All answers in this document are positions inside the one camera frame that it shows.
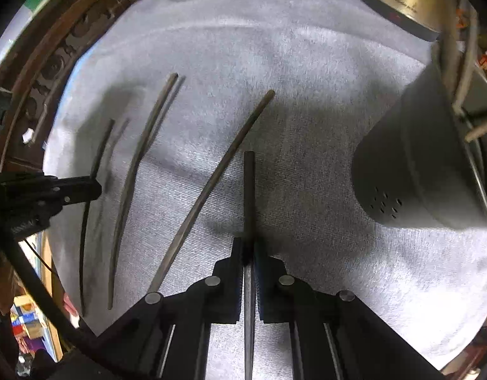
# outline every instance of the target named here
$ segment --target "carved wooden frame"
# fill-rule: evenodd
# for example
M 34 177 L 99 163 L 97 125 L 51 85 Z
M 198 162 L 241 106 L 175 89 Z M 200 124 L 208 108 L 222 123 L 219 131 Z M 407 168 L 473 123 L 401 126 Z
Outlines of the carved wooden frame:
M 0 64 L 12 92 L 0 133 L 1 171 L 41 171 L 44 145 L 76 61 L 134 0 L 49 0 Z M 33 130 L 24 143 L 22 135 Z

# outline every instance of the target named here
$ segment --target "metal wire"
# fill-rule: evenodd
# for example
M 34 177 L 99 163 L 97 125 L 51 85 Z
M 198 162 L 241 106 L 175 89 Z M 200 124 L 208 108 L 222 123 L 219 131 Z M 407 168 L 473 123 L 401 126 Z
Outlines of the metal wire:
M 41 261 L 41 263 L 47 268 L 47 270 L 50 271 L 50 273 L 52 273 L 53 275 L 55 275 L 57 278 L 59 278 L 59 275 L 55 271 L 53 271 L 52 268 L 47 263 L 45 263 L 45 260 L 42 259 L 42 257 L 39 255 L 39 253 L 34 249 L 34 247 L 32 247 L 32 244 L 29 243 L 29 241 L 26 238 L 24 238 L 24 243 L 29 246 L 31 251 L 38 258 L 38 260 Z
M 177 79 L 177 73 L 171 74 L 168 78 L 168 81 L 166 82 L 166 85 L 163 87 L 161 93 L 159 94 L 159 98 L 157 99 L 157 102 L 149 115 L 143 132 L 141 133 L 138 146 L 136 148 L 136 151 L 134 152 L 133 159 L 131 160 L 131 164 L 129 165 L 128 174 L 125 178 L 124 188 L 122 190 L 122 195 L 120 198 L 120 208 L 117 216 L 117 221 L 115 223 L 115 231 L 113 232 L 113 245 L 110 256 L 110 271 L 108 275 L 108 310 L 112 309 L 113 307 L 113 291 L 115 289 L 115 273 L 117 270 L 118 254 L 120 250 L 122 234 L 124 232 L 125 223 L 133 198 L 134 182 L 136 180 L 138 167 L 140 165 L 141 159 L 146 152 L 147 146 L 149 144 L 150 134 L 154 129 L 155 122 Z
M 156 274 L 154 275 L 154 278 L 150 283 L 149 292 L 159 291 L 159 288 L 161 287 L 161 284 L 164 278 L 166 277 L 169 268 L 172 266 L 178 252 L 180 251 L 182 245 L 184 244 L 184 241 L 186 240 L 187 236 L 189 235 L 189 232 L 194 226 L 194 223 L 198 218 L 199 212 L 203 208 L 206 200 L 208 199 L 212 190 L 219 182 L 219 179 L 224 173 L 224 170 L 227 168 L 227 166 L 233 159 L 243 139 L 245 138 L 249 130 L 252 128 L 253 124 L 258 119 L 259 115 L 263 112 L 264 108 L 268 105 L 268 103 L 272 100 L 274 96 L 275 96 L 275 91 L 273 90 L 269 90 L 265 94 L 263 99 L 259 102 L 255 110 L 249 116 L 247 121 L 245 121 L 245 124 L 236 135 L 235 139 L 233 140 L 228 150 L 226 151 L 226 154 L 224 154 L 222 160 L 219 162 L 219 165 L 216 167 L 215 171 L 210 176 L 203 190 L 201 190 L 201 194 L 199 194 L 199 197 L 194 202 L 194 205 L 189 211 L 189 214 L 187 214 L 187 217 L 185 218 L 184 222 L 180 226 L 180 229 L 177 231 L 177 234 L 173 238 L 172 243 L 169 245 L 168 250 L 164 255 L 164 258 L 162 259 L 161 264 L 159 265 L 159 268 L 157 269 Z

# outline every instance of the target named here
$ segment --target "screw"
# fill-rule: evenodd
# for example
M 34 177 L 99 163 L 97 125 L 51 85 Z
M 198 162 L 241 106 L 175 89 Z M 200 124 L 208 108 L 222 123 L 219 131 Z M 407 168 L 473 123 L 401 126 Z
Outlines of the screw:
M 291 286 L 295 283 L 295 278 L 292 275 L 285 274 L 278 279 L 278 282 L 282 286 Z
M 342 290 L 339 293 L 339 297 L 342 301 L 352 301 L 356 298 L 356 295 L 350 290 Z
M 205 284 L 209 287 L 218 286 L 221 283 L 221 279 L 216 275 L 211 275 L 205 279 Z
M 162 299 L 161 293 L 157 293 L 156 291 L 153 291 L 151 293 L 147 293 L 145 296 L 145 303 L 146 304 L 157 304 L 160 302 Z

